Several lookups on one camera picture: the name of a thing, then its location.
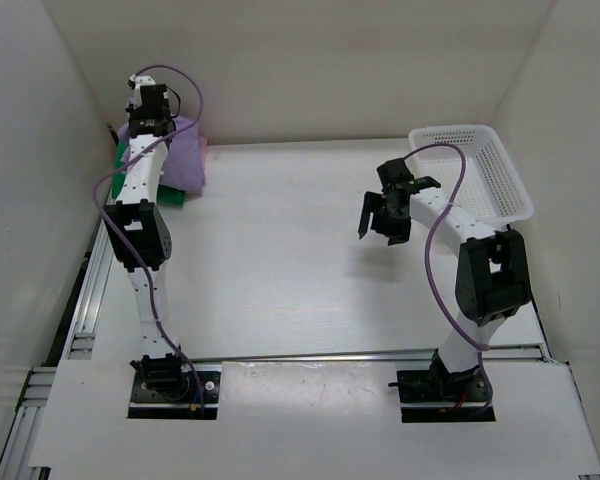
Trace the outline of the pink t shirt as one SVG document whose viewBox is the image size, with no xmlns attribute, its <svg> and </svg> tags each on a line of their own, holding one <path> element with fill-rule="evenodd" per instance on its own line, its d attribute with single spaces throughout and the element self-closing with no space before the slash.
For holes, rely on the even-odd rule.
<svg viewBox="0 0 600 480">
<path fill-rule="evenodd" d="M 199 157 L 200 157 L 200 165 L 202 169 L 202 177 L 203 181 L 206 181 L 206 163 L 207 163 L 207 151 L 208 151 L 208 142 L 204 136 L 200 136 L 199 140 Z"/>
</svg>

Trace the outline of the lilac t shirt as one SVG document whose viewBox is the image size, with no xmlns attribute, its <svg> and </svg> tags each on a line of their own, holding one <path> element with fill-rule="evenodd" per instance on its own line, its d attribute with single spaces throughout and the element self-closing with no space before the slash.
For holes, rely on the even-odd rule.
<svg viewBox="0 0 600 480">
<path fill-rule="evenodd" d="M 177 130 L 186 127 L 192 122 L 190 118 L 177 116 L 174 119 Z M 119 143 L 127 146 L 123 156 L 123 163 L 128 162 L 132 155 L 129 147 L 128 124 L 124 124 L 118 131 Z M 169 152 L 163 164 L 159 185 L 165 185 L 184 191 L 187 197 L 200 196 L 206 181 L 203 181 L 199 157 L 199 129 L 197 126 L 188 129 L 176 136 L 169 145 Z"/>
</svg>

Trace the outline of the green t shirt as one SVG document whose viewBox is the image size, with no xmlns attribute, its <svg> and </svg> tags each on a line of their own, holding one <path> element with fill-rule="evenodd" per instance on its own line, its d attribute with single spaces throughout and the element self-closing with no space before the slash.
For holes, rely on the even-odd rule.
<svg viewBox="0 0 600 480">
<path fill-rule="evenodd" d="M 115 159 L 114 159 L 114 168 L 118 169 L 123 164 L 123 156 L 127 152 L 127 146 L 123 143 L 118 145 Z M 111 197 L 116 199 L 119 193 L 122 190 L 123 184 L 125 180 L 125 173 L 116 173 L 113 177 L 111 184 Z M 181 206 L 184 204 L 186 200 L 186 193 L 181 190 L 177 190 L 165 185 L 160 184 L 157 192 L 157 199 L 160 203 L 172 205 L 172 206 Z"/>
</svg>

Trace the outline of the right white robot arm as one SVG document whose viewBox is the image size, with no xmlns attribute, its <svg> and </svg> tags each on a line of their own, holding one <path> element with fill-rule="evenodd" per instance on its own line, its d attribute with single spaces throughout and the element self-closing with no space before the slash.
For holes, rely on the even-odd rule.
<svg viewBox="0 0 600 480">
<path fill-rule="evenodd" d="M 478 400 L 487 401 L 490 383 L 481 357 L 495 332 L 531 300 L 524 239 L 515 230 L 498 231 L 475 219 L 444 194 L 438 181 L 415 177 L 403 159 L 381 164 L 377 173 L 381 190 L 364 195 L 359 236 L 374 231 L 390 245 L 405 244 L 418 222 L 428 229 L 427 248 L 440 240 L 457 259 L 456 314 L 435 285 L 431 260 L 424 260 L 431 292 L 451 331 L 434 352 L 425 378 L 406 387 L 417 402 L 453 400 L 475 388 L 481 391 Z"/>
</svg>

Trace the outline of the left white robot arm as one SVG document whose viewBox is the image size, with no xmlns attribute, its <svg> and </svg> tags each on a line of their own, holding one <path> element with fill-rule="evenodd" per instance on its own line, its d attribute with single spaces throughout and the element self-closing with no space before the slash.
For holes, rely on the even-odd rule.
<svg viewBox="0 0 600 480">
<path fill-rule="evenodd" d="M 142 350 L 131 365 L 154 397 L 173 402 L 186 395 L 190 377 L 168 334 L 165 276 L 172 241 L 157 194 L 175 122 L 166 85 L 148 75 L 133 76 L 129 84 L 129 159 L 120 192 L 104 212 L 114 254 L 129 275 L 138 310 Z"/>
</svg>

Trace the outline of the white plastic basket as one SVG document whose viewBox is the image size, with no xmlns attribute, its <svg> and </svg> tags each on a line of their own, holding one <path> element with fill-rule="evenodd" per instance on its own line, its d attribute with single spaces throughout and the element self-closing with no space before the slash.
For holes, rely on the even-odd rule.
<svg viewBox="0 0 600 480">
<path fill-rule="evenodd" d="M 461 171 L 453 144 L 466 158 L 466 171 L 455 202 L 477 220 L 495 228 L 529 219 L 533 204 L 497 133 L 486 125 L 451 125 L 419 128 L 408 136 L 416 150 L 432 144 L 407 160 L 417 177 L 430 176 L 450 195 Z"/>
</svg>

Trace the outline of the white front cover board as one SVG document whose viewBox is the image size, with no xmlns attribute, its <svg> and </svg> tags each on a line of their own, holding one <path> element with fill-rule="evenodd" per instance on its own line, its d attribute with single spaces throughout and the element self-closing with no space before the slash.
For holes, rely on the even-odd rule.
<svg viewBox="0 0 600 480">
<path fill-rule="evenodd" d="M 65 361 L 30 462 L 55 479 L 576 479 L 600 460 L 566 366 L 490 362 L 491 422 L 405 424 L 390 363 L 224 366 L 213 420 L 127 415 L 122 365 Z"/>
</svg>

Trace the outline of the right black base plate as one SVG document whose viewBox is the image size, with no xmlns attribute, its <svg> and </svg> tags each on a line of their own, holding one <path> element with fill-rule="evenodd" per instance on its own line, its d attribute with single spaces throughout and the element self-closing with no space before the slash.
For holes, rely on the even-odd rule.
<svg viewBox="0 0 600 480">
<path fill-rule="evenodd" d="M 396 386 L 402 403 L 486 403 L 489 393 L 478 369 L 439 377 L 428 370 L 399 370 Z"/>
</svg>

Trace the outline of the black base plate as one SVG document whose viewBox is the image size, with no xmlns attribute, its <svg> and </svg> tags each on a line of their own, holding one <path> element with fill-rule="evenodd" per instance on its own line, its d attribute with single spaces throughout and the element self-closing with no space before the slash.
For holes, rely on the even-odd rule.
<svg viewBox="0 0 600 480">
<path fill-rule="evenodd" d="M 489 393 L 478 369 L 439 377 L 428 370 L 399 370 L 396 386 L 402 403 L 486 403 Z"/>
<path fill-rule="evenodd" d="M 196 369 L 202 385 L 205 406 L 216 406 L 220 396 L 222 367 L 219 364 L 202 364 L 197 365 Z M 199 407 L 200 400 L 199 394 L 196 392 L 193 374 L 190 371 L 184 373 L 184 383 L 181 386 L 169 387 L 166 391 L 151 389 L 143 376 L 136 372 L 129 404 L 131 406 L 175 405 L 178 407 L 196 404 Z"/>
</svg>

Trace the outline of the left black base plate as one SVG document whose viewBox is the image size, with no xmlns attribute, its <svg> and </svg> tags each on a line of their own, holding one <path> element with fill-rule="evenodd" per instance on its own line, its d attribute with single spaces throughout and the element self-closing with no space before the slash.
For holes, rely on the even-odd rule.
<svg viewBox="0 0 600 480">
<path fill-rule="evenodd" d="M 216 406 L 220 396 L 222 367 L 219 364 L 202 364 L 197 365 L 196 369 L 202 385 L 205 406 Z M 199 394 L 196 392 L 193 374 L 190 371 L 184 373 L 184 383 L 181 386 L 169 387 L 166 391 L 151 389 L 143 376 L 136 372 L 129 404 L 131 406 L 175 405 L 178 407 L 196 404 L 199 407 L 200 400 Z"/>
</svg>

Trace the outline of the aluminium frame rail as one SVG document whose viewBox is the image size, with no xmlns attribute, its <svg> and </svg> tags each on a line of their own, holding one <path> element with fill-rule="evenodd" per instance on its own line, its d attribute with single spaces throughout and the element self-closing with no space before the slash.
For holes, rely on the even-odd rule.
<svg viewBox="0 0 600 480">
<path fill-rule="evenodd" d="M 0 456 L 0 479 L 49 477 L 48 467 L 31 467 L 28 462 L 59 362 L 91 358 L 112 260 L 113 250 L 100 221 L 46 360 L 27 370 L 18 384 L 14 417 Z"/>
</svg>

